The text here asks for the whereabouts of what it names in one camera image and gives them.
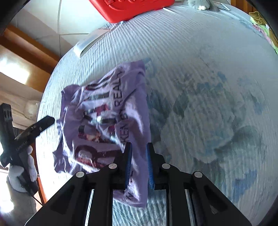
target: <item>cable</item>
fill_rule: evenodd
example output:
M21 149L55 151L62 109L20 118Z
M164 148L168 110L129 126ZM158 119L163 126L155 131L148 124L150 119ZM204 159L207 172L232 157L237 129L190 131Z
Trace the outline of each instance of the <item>cable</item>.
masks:
M41 202L39 202L34 196L32 196L39 204L41 204Z

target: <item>clothing pile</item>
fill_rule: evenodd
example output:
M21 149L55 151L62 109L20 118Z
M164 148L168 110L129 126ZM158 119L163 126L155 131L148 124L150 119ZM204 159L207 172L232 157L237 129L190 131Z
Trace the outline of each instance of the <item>clothing pile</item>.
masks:
M278 40L275 34L273 33L272 29L268 26L265 19L262 15L256 11L253 13L249 13L251 16L250 20L253 23L253 26L260 32L263 33L266 40L272 45L275 52L278 54Z
M148 193L146 144L151 141L142 61L123 63L86 86L62 91L57 120L59 145L56 172L91 173L113 162L132 143L130 181L125 191L114 191L118 201L145 207Z

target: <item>bedsheet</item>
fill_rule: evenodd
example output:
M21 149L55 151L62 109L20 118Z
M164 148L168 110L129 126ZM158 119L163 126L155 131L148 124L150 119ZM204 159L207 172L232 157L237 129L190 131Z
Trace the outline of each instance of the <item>bedsheet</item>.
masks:
M278 194L278 58L249 16L235 10L172 6L107 24L79 59L70 50L47 84L38 119L59 118L61 90L142 59L156 152L181 171L202 171L257 225ZM36 140L47 198L70 175L54 171L55 126ZM149 191L146 209L113 203L113 225L166 225L164 191Z

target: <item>metal screw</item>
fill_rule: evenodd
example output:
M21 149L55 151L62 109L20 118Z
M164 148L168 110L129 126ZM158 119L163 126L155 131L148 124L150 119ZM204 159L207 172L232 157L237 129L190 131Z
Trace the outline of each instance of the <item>metal screw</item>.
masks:
M76 177L83 177L85 174L84 174L84 172L82 172L82 171L79 171L79 172L77 172L76 173Z
M164 164L162 164L162 168L163 169L169 169L170 165L168 163L164 163Z
M194 173L194 176L197 178L201 178L203 176L203 174L201 172L197 171Z
M116 163L111 163L111 164L109 164L109 168L110 169L116 169L117 168L117 164Z

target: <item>red case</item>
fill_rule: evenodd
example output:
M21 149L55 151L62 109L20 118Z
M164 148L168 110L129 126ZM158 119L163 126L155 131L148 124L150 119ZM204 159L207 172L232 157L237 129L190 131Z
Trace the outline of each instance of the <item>red case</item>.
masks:
M110 23L118 23L151 10L174 4L175 0L89 0Z

